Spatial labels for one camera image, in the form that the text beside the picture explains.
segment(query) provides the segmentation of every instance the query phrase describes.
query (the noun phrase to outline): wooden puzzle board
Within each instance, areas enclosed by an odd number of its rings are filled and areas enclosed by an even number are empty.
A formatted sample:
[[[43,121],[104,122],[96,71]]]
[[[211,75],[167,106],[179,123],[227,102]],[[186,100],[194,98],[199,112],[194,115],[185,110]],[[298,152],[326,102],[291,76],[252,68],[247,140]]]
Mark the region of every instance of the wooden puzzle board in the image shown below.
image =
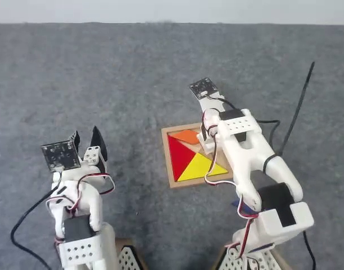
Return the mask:
[[[195,186],[195,185],[203,184],[205,182],[203,177],[195,178],[195,179],[191,179],[191,180],[186,180],[186,181],[181,181],[181,182],[174,181],[173,168],[172,168],[172,163],[171,163],[171,155],[170,155],[170,149],[169,149],[169,143],[168,143],[168,135],[173,135],[173,134],[176,134],[178,132],[181,132],[181,131],[184,131],[187,129],[192,130],[192,131],[196,131],[196,132],[200,132],[200,127],[201,127],[201,123],[194,123],[194,124],[188,124],[188,125],[179,125],[176,127],[162,128],[162,130],[161,130],[170,188]],[[190,144],[182,142],[182,141],[180,141],[180,143],[185,145],[189,149],[191,149],[193,152],[200,153],[201,155],[212,160],[212,154],[206,155],[200,144],[190,145]],[[227,159],[226,159],[222,150],[217,151],[216,163],[219,164],[220,166],[222,166],[223,168],[225,168],[228,171],[228,173],[209,176],[208,179],[210,181],[218,181],[218,180],[225,180],[225,179],[232,179],[233,178],[232,169],[229,166]]]

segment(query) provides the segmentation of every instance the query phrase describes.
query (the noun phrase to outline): black rubber band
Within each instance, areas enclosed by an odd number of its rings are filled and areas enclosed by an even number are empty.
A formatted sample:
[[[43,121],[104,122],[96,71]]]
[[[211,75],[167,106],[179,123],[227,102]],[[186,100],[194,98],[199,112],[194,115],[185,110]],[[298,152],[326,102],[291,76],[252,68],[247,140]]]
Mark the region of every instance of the black rubber band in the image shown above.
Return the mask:
[[[279,156],[279,155],[278,155],[277,153],[275,153],[275,154],[273,154],[272,156],[267,157],[267,159],[264,161],[264,164],[263,164],[263,173],[264,173],[264,174],[266,173],[266,168],[267,168],[268,162],[269,162],[271,159],[275,158],[276,156]]]

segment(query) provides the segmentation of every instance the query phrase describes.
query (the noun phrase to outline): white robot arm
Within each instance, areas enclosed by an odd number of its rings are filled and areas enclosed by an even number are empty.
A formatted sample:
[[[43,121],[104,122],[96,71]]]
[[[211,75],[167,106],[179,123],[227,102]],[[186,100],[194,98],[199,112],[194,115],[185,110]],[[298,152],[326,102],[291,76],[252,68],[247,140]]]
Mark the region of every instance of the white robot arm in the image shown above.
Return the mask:
[[[62,267],[65,270],[120,269],[115,246],[115,233],[103,222],[101,194],[115,189],[107,173],[107,152],[95,127],[90,147],[83,160],[78,156],[79,137],[42,146],[50,170],[52,189],[58,188],[46,201],[55,219],[56,238]],[[111,188],[98,192],[106,180]]]
[[[190,85],[202,107],[198,139],[205,153],[223,150],[233,169],[236,193],[255,213],[245,215],[246,228],[233,235],[238,258],[272,249],[314,224],[310,209],[302,202],[302,188],[284,160],[268,144],[256,119],[247,109],[225,100],[209,78]],[[263,171],[276,184],[257,190],[251,172]]]

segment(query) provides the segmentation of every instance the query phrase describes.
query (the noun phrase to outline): black cable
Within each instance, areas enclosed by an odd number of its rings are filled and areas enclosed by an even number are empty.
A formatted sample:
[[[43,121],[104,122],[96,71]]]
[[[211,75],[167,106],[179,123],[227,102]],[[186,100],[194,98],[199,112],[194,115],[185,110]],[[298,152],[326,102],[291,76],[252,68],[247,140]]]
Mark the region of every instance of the black cable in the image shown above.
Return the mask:
[[[302,89],[302,92],[301,92],[301,96],[300,96],[300,100],[298,102],[295,114],[294,114],[293,119],[291,121],[291,125],[289,126],[288,131],[286,133],[286,136],[284,137],[282,145],[281,145],[281,147],[280,147],[280,149],[278,151],[278,155],[280,155],[280,156],[283,155],[284,148],[285,148],[285,146],[286,146],[286,144],[288,142],[288,139],[289,139],[289,137],[290,137],[290,135],[292,133],[292,129],[295,126],[295,123],[296,123],[296,120],[297,120],[297,117],[298,117],[298,113],[300,112],[300,109],[301,109],[301,106],[302,106],[302,103],[303,103],[303,100],[304,100],[304,97],[305,97],[305,94],[306,94],[307,86],[308,86],[309,80],[310,80],[311,75],[312,75],[314,64],[315,64],[315,62],[312,62],[311,66],[309,68],[308,75],[307,75],[307,78],[306,78],[306,82],[305,82],[305,84],[303,86],[303,89]],[[309,255],[311,256],[311,259],[312,259],[312,262],[313,262],[312,269],[315,270],[316,269],[316,259],[314,257],[314,254],[313,254],[312,250],[311,250],[311,247],[310,247],[310,245],[308,243],[308,238],[307,238],[306,231],[303,231],[303,238],[305,240],[306,247],[308,249]]]
[[[309,245],[309,243],[308,243],[308,238],[307,238],[306,231],[303,231],[303,238],[304,238],[304,240],[305,240],[305,244],[306,244],[306,247],[307,247],[307,249],[308,249],[309,255],[310,255],[311,258],[312,258],[312,262],[313,262],[312,270],[316,270],[316,259],[315,259],[314,255],[313,255],[313,252],[312,252],[312,250],[311,250],[311,247],[310,247],[310,245]]]
[[[268,162],[269,162],[271,159],[275,158],[276,156],[279,156],[279,155],[278,155],[277,153],[274,153],[272,156],[269,156],[269,157],[266,158],[266,160],[265,160],[264,163],[263,163],[263,170],[262,170],[264,174],[266,173],[266,168],[267,168]]]
[[[19,228],[19,226],[22,224],[22,222],[25,220],[25,218],[27,217],[27,215],[29,213],[31,213],[40,203],[42,203],[45,199],[47,199],[48,197],[50,197],[52,195],[52,193],[54,193],[59,185],[60,185],[60,181],[62,178],[62,173],[60,173],[60,179],[58,180],[58,184],[55,188],[53,188],[52,190],[50,190],[47,194],[45,194],[39,201],[37,201],[33,206],[31,206],[30,209],[28,209],[23,215],[22,217],[19,219],[19,221],[16,223],[16,225],[13,227],[13,229],[11,230],[11,234],[10,234],[10,238],[12,243],[17,246],[19,249],[27,252],[28,254],[32,255],[33,257],[35,257],[37,260],[39,260],[48,270],[52,270],[52,268],[46,263],[46,261],[44,259],[42,259],[38,254],[36,254],[35,252],[33,252],[32,250],[26,248],[25,246],[22,246],[20,243],[18,243],[15,239],[15,233],[17,231],[17,229]]]
[[[300,96],[300,100],[298,102],[298,105],[297,105],[297,108],[296,108],[296,111],[295,111],[295,114],[293,116],[293,119],[292,119],[292,122],[291,122],[291,125],[289,126],[289,129],[286,133],[286,136],[284,137],[284,140],[282,142],[282,146],[280,147],[278,153],[282,156],[283,154],[283,151],[284,151],[284,148],[288,142],[288,139],[292,133],[292,129],[293,127],[295,126],[295,123],[296,123],[296,120],[297,120],[297,117],[298,117],[298,114],[300,112],[300,109],[301,109],[301,106],[302,106],[302,103],[303,103],[303,100],[305,98],[305,94],[306,94],[306,90],[307,90],[307,87],[308,87],[308,84],[309,84],[309,80],[311,78],[311,75],[312,75],[312,71],[313,71],[313,68],[314,68],[314,61],[312,62],[310,68],[309,68],[309,71],[308,71],[308,75],[307,75],[307,78],[306,78],[306,82],[305,82],[305,85],[303,86],[303,89],[302,89],[302,92],[301,92],[301,96]]]
[[[224,98],[221,98],[221,97],[210,97],[210,96],[207,96],[208,99],[210,100],[219,100],[219,101],[222,101],[224,103],[226,103],[227,105],[229,105],[231,108],[235,109],[236,107],[230,103],[228,100],[225,100]]]
[[[280,120],[257,120],[256,119],[256,121],[257,121],[257,123],[261,123],[261,124],[273,124],[273,123],[275,123],[275,125],[271,129],[271,132],[269,133],[269,139],[268,139],[268,143],[271,146],[271,148],[273,149],[273,136],[274,136],[275,130],[280,125]]]

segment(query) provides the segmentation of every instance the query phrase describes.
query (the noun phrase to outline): tangram puzzle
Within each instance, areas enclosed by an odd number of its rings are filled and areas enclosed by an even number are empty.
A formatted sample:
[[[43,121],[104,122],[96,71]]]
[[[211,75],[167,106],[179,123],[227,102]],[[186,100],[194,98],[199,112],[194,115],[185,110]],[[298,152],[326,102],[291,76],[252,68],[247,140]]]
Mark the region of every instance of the tangram puzzle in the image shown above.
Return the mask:
[[[191,186],[204,183],[212,155],[205,155],[197,139],[200,124],[162,129],[170,187]],[[232,178],[232,170],[222,151],[209,174],[209,180]]]

